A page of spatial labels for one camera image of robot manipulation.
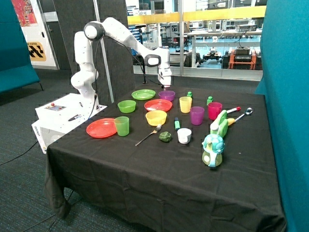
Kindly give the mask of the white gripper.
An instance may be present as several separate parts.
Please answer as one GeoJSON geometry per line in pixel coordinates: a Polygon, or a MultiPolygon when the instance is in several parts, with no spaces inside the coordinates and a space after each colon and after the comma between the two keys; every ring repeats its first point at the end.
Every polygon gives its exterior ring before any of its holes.
{"type": "Polygon", "coordinates": [[[163,86],[171,86],[171,69],[170,68],[159,68],[158,69],[158,81],[163,86]]]}

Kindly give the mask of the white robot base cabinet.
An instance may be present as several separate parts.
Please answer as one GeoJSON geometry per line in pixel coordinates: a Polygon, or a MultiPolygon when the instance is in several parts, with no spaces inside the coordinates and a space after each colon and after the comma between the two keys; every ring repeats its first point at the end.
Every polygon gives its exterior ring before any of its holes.
{"type": "Polygon", "coordinates": [[[38,120],[31,126],[45,154],[47,147],[69,133],[106,105],[85,101],[80,94],[70,93],[35,109],[38,120]]]}

